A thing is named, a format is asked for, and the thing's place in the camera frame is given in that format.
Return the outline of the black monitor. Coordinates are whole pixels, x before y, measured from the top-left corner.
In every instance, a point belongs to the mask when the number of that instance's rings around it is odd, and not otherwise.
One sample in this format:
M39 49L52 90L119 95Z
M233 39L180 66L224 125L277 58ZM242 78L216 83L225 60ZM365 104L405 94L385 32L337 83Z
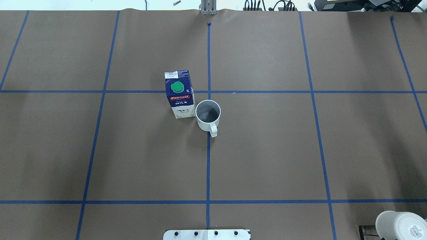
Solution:
M421 0L314 0L318 12L412 12Z

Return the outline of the blue white milk carton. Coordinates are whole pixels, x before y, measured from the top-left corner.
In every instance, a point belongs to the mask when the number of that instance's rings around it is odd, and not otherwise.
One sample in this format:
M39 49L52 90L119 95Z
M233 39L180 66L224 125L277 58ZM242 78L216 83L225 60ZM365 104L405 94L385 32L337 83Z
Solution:
M176 119L195 117L194 91L188 70L165 72L165 92Z

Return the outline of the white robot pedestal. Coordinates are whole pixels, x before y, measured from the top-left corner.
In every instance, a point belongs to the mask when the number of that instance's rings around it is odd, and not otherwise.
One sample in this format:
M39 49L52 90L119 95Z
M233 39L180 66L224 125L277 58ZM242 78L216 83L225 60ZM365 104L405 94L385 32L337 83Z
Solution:
M250 240L247 229L167 230L163 240Z

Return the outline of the white mug on rack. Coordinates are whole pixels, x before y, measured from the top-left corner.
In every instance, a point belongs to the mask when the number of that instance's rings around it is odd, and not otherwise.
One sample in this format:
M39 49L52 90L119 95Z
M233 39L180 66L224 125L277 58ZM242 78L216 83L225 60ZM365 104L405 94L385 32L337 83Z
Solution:
M375 222L376 231L385 240L426 240L427 224L411 212L383 211Z

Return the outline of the aluminium frame post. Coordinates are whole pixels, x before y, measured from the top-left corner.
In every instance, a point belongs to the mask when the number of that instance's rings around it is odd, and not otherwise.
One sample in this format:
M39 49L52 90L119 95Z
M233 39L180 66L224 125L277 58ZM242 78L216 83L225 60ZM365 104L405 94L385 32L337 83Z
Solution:
M201 15L214 16L217 15L217 1L216 0L201 0L199 6Z

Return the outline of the white mug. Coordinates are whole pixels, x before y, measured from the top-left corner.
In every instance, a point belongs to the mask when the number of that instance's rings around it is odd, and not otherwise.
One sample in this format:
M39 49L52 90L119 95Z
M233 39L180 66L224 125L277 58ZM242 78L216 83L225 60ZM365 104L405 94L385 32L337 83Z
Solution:
M196 106L195 114L199 128L209 132L212 138L217 137L221 116L220 105L213 100L203 100Z
M376 231L385 240L426 240L427 224L411 212L383 211L375 222Z

